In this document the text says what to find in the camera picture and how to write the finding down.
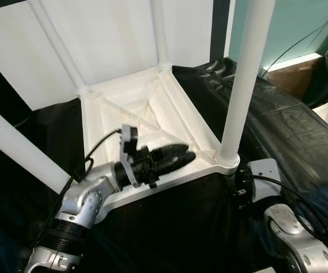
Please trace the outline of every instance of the teal wall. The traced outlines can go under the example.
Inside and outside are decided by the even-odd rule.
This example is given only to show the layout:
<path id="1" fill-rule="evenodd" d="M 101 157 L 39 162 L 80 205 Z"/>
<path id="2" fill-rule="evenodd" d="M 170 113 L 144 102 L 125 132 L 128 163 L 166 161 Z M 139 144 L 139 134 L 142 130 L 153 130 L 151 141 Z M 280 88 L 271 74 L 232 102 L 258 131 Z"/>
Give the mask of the teal wall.
<path id="1" fill-rule="evenodd" d="M 230 58 L 238 60 L 250 0 L 236 0 Z M 288 48 L 328 20 L 328 0 L 276 0 L 262 66 L 272 64 Z M 293 47 L 279 61 L 328 50 L 328 24 Z"/>

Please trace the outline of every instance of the wire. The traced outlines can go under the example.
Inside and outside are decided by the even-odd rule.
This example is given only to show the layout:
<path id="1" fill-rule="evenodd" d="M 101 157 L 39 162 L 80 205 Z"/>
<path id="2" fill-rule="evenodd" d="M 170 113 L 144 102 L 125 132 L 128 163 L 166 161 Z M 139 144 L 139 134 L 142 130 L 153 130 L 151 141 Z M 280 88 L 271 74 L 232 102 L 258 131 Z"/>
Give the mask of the wire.
<path id="1" fill-rule="evenodd" d="M 105 135 L 94 147 L 93 149 L 87 154 L 87 156 L 85 157 L 85 161 L 87 161 L 88 158 L 91 157 L 91 155 L 96 151 L 96 149 L 107 139 L 109 138 L 111 135 L 115 134 L 115 133 L 121 133 L 122 130 L 121 129 L 116 129 L 112 132 L 110 132 L 109 134 Z"/>
<path id="2" fill-rule="evenodd" d="M 91 158 L 92 154 L 96 151 L 96 149 L 107 139 L 109 138 L 110 136 L 112 136 L 113 134 L 115 133 L 121 133 L 122 130 L 121 129 L 116 129 L 110 133 L 108 133 L 107 135 L 105 135 L 94 147 L 93 149 L 87 154 L 87 156 L 85 157 L 84 159 L 84 164 L 86 162 L 90 162 L 89 164 L 89 167 L 88 169 L 82 174 L 82 175 L 79 175 L 79 169 L 81 168 L 81 166 L 79 165 L 76 170 L 74 171 L 73 175 L 69 178 L 69 180 L 67 181 L 67 183 L 64 185 L 63 189 L 61 190 L 61 192 L 59 193 L 59 196 L 56 198 L 55 200 L 55 204 L 54 204 L 54 207 L 51 211 L 51 213 L 49 214 L 48 218 L 46 219 L 43 227 L 40 229 L 40 232 L 37 236 L 37 239 L 33 245 L 32 248 L 35 248 L 40 239 L 41 239 L 41 236 L 44 232 L 44 230 L 46 229 L 47 225 L 51 222 L 51 219 L 53 219 L 53 217 L 55 216 L 57 210 L 60 208 L 61 206 L 61 202 L 63 200 L 63 197 L 64 195 L 66 194 L 67 190 L 70 188 L 70 186 L 72 185 L 73 181 L 74 181 L 74 178 L 76 179 L 76 181 L 79 183 L 81 180 L 83 180 L 85 178 L 85 176 L 90 172 L 90 170 L 93 168 L 93 164 L 94 164 L 94 160 L 93 158 Z"/>
<path id="3" fill-rule="evenodd" d="M 275 179 L 272 179 L 270 177 L 265 177 L 265 176 L 260 176 L 260 175 L 251 175 L 251 177 L 253 179 L 260 179 L 260 180 L 269 181 L 271 183 L 274 183 L 276 185 L 279 185 L 279 186 L 283 187 L 284 189 L 287 189 L 288 191 L 290 191 L 291 193 L 296 195 L 299 198 L 299 200 L 294 201 L 295 207 L 296 207 L 296 209 L 294 210 L 294 214 L 295 214 L 295 217 L 298 219 L 299 223 L 304 227 L 304 229 L 307 232 L 309 232 L 316 239 L 324 242 L 325 238 L 328 238 L 328 227 L 326 226 L 326 224 L 322 220 L 321 216 L 312 207 L 310 202 L 302 194 L 300 194 L 296 190 L 290 188 L 289 186 L 284 185 L 282 182 L 277 181 Z M 316 221 L 323 227 L 323 229 L 324 229 L 324 235 L 323 236 L 319 236 L 318 234 L 316 234 L 316 232 L 314 232 L 312 229 L 310 229 L 308 227 L 308 225 L 306 223 L 304 223 L 303 219 L 299 215 L 299 210 L 300 210 L 299 204 L 305 205 L 310 210 L 311 214 L 315 217 Z"/>
<path id="4" fill-rule="evenodd" d="M 296 45 L 300 44 L 302 41 L 304 41 L 306 38 L 308 38 L 311 34 L 314 34 L 315 32 L 317 32 L 318 30 L 320 30 L 321 28 L 324 28 L 326 25 L 328 24 L 328 20 L 321 25 L 320 27 L 318 27 L 316 30 L 312 31 L 311 33 L 309 33 L 308 35 L 306 35 L 304 38 L 302 38 L 301 40 L 297 41 L 296 43 L 294 43 L 291 47 L 289 47 L 283 54 L 281 54 L 267 69 L 266 71 L 262 74 L 261 78 L 263 78 L 266 73 L 269 71 L 269 69 L 276 64 L 276 62 L 283 57 L 286 53 L 288 53 L 292 48 L 294 48 Z"/>

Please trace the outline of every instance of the white panel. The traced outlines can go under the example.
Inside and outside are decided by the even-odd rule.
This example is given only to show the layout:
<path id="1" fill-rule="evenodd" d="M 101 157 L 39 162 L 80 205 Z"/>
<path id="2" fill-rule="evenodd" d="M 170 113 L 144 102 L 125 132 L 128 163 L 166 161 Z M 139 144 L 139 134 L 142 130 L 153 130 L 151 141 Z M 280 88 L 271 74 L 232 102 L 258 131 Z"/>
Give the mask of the white panel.
<path id="1" fill-rule="evenodd" d="M 163 0 L 163 10 L 173 65 L 208 63 L 213 0 Z"/>
<path id="2" fill-rule="evenodd" d="M 150 0 L 43 0 L 88 85 L 157 65 Z"/>
<path id="3" fill-rule="evenodd" d="M 268 269 L 258 271 L 258 273 L 276 273 L 276 272 L 272 267 L 269 267 Z"/>
<path id="4" fill-rule="evenodd" d="M 32 110 L 76 98 L 26 2 L 0 8 L 0 71 Z"/>
<path id="5" fill-rule="evenodd" d="M 282 62 L 274 64 L 274 65 L 268 65 L 266 67 L 263 67 L 262 69 L 264 70 L 264 72 L 272 72 L 275 70 L 283 69 L 285 67 L 291 67 L 296 64 L 305 63 L 307 61 L 312 61 L 312 60 L 319 59 L 319 58 L 322 58 L 322 55 L 319 55 L 318 53 L 311 53 L 311 54 L 301 56 L 298 58 L 290 59 L 287 61 L 282 61 Z"/>

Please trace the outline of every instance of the silver robotic arm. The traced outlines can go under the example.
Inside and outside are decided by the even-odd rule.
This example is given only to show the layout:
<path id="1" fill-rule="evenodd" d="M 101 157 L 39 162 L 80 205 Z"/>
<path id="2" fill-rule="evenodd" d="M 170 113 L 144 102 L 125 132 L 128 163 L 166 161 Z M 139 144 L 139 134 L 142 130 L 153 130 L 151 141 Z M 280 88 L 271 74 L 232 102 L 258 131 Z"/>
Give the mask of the silver robotic arm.
<path id="1" fill-rule="evenodd" d="M 159 176 L 195 159 L 185 144 L 172 144 L 153 151 L 136 150 L 137 128 L 124 125 L 117 163 L 92 168 L 80 183 L 73 181 L 60 209 L 34 248 L 25 273 L 74 272 L 88 250 L 90 230 L 105 218 L 102 210 L 108 196 L 123 187 L 142 183 L 156 187 Z"/>
<path id="2" fill-rule="evenodd" d="M 280 181 L 275 160 L 257 160 L 250 162 L 248 166 L 255 177 L 252 202 L 280 195 L 281 186 L 265 179 Z M 264 211 L 269 238 L 283 257 L 283 262 L 281 266 L 277 266 L 277 270 L 280 268 L 279 273 L 328 273 L 328 247 L 307 231 L 313 231 L 313 227 L 306 219 L 301 219 L 302 223 L 289 206 L 281 203 L 271 205 Z"/>

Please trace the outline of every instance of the white tube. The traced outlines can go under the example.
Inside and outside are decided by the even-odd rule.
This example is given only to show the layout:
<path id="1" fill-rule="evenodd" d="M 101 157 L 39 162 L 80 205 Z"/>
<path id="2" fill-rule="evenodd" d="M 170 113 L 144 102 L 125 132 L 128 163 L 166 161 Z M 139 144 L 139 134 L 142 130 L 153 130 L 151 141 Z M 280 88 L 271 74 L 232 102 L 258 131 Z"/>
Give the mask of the white tube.
<path id="1" fill-rule="evenodd" d="M 49 15 L 47 14 L 43 4 L 40 0 L 28 0 L 31 9 L 36 15 L 42 29 L 44 30 L 46 37 L 48 38 L 51 46 L 55 50 L 57 57 L 61 61 L 63 67 L 68 73 L 70 79 L 72 80 L 77 93 L 84 92 L 87 88 L 79 70 L 75 66 L 75 63 L 70 56 L 68 50 L 66 49 L 63 41 L 60 39 L 57 31 L 51 22 Z"/>
<path id="2" fill-rule="evenodd" d="M 66 172 L 1 116 L 0 150 L 57 193 L 61 192 L 69 179 Z"/>
<path id="3" fill-rule="evenodd" d="M 167 67 L 171 65 L 168 57 L 168 49 L 166 44 L 165 25 L 163 17 L 163 5 L 161 0 L 151 0 L 153 30 L 155 32 L 155 42 L 157 55 L 159 58 L 159 67 Z"/>
<path id="4" fill-rule="evenodd" d="M 236 0 L 230 0 L 230 8 L 228 11 L 227 31 L 226 31 L 226 40 L 225 40 L 225 52 L 223 54 L 224 58 L 230 55 L 231 35 L 232 35 L 235 6 L 236 6 Z"/>
<path id="5" fill-rule="evenodd" d="M 254 91 L 270 26 L 275 0 L 251 0 L 240 48 L 222 145 L 216 155 L 218 163 L 236 171 L 238 147 Z"/>

